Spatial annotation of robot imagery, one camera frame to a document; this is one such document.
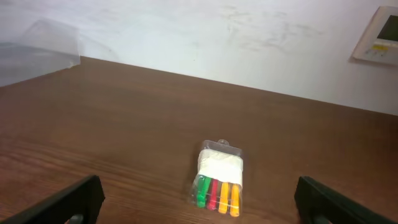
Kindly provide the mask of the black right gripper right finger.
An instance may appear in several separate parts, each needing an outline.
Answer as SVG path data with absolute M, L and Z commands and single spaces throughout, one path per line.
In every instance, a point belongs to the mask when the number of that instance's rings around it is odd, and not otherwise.
M 397 224 L 309 176 L 299 177 L 294 199 L 304 224 Z

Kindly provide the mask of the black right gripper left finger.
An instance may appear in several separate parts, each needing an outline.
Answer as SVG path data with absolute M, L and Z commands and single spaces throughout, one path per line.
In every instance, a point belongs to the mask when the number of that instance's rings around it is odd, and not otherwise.
M 95 224 L 104 200 L 100 178 L 89 175 L 1 223 Z

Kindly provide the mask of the clear pack of coloured plugs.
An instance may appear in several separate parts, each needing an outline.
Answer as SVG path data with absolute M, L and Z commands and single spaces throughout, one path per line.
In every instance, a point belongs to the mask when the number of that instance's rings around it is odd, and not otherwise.
M 198 208 L 239 217 L 242 209 L 243 150 L 228 141 L 205 140 L 197 160 L 191 200 Z

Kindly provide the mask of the clear plastic container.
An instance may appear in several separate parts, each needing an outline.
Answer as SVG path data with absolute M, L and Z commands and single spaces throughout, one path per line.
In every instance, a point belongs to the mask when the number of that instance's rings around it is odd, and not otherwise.
M 80 64 L 76 28 L 41 19 L 12 37 L 1 26 L 1 86 Z

